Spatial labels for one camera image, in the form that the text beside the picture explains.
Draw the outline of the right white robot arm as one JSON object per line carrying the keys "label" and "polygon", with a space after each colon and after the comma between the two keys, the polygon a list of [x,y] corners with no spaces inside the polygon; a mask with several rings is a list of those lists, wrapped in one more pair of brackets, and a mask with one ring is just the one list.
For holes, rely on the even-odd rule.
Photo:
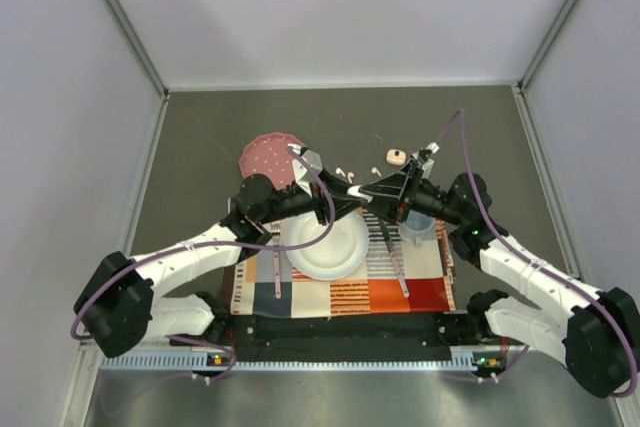
{"label": "right white robot arm", "polygon": [[413,159],[399,172],[357,189],[374,215],[401,222],[417,212],[454,225],[457,255],[515,289],[525,303],[491,290],[472,297],[466,327],[476,341],[507,337],[546,354],[598,398],[631,395],[639,381],[639,310],[615,287],[585,284],[523,247],[494,223],[484,179],[458,175],[449,190],[432,184]]}

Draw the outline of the white earbud charging case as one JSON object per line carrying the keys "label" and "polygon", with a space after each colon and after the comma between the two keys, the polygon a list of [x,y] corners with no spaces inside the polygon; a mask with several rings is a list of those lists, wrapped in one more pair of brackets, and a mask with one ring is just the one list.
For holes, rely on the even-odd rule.
{"label": "white earbud charging case", "polygon": [[361,190],[361,186],[360,185],[352,185],[348,188],[347,190],[347,194],[351,197],[357,197],[357,198],[361,198],[364,199],[366,202],[371,202],[373,200],[373,197],[364,193]]}

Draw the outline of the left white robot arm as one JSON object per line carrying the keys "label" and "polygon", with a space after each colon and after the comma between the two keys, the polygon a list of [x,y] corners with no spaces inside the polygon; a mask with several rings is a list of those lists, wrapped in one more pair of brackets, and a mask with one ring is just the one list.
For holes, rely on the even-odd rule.
{"label": "left white robot arm", "polygon": [[197,294],[171,299],[169,293],[261,251],[324,250],[341,219],[372,200],[326,171],[295,168],[302,178],[282,190],[263,174],[247,177],[231,212],[190,239],[154,253],[104,257],[73,307],[72,337],[95,341],[108,358],[163,337],[220,341],[227,329],[222,314]]}

